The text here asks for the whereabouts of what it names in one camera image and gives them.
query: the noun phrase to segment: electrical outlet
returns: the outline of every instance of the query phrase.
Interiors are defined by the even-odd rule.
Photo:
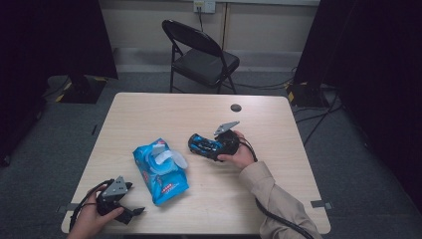
[[[205,8],[205,13],[215,13],[215,2],[206,1],[204,8]]]
[[[193,1],[193,12],[199,12],[198,9],[201,9],[201,13],[205,13],[204,1]]]

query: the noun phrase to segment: black folding chair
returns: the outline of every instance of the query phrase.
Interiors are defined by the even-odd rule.
[[[218,88],[220,93],[223,82],[228,79],[234,94],[237,94],[233,84],[231,74],[239,67],[239,58],[222,51],[220,46],[207,34],[186,26],[173,20],[164,20],[162,29],[170,39],[172,46],[171,53],[171,76],[170,92],[173,88],[174,72],[198,82],[208,88]],[[185,54],[180,50],[177,43],[181,43],[191,48]]]

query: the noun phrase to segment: beige sleeve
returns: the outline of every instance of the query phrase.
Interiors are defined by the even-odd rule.
[[[252,163],[242,170],[239,177],[268,211],[301,226],[314,238],[321,238],[317,227],[305,213],[304,206],[275,184],[273,175],[265,162]],[[268,217],[261,225],[260,234],[263,239],[304,238],[297,231]]]

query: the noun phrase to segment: table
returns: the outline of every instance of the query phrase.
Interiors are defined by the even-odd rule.
[[[242,110],[231,111],[233,104]],[[79,203],[98,183],[122,175],[134,188],[120,203],[130,209],[145,206],[146,212],[128,225],[111,222],[105,233],[259,234],[264,216],[238,180],[240,170],[229,162],[193,154],[187,146],[193,133],[212,139],[221,123],[235,120],[240,123],[233,129],[245,135],[277,183],[304,204],[318,231],[327,233],[330,225],[325,209],[311,206],[320,195],[291,108],[282,97],[117,94],[72,202]],[[157,207],[132,152],[159,137],[188,161],[190,188]],[[63,221],[64,232],[69,231],[71,214]]]

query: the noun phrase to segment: chair backrest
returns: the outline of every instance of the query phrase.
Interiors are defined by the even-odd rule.
[[[222,57],[223,52],[220,46],[207,34],[173,20],[164,20],[162,29],[168,36],[173,45],[177,46],[175,41],[201,52]]]

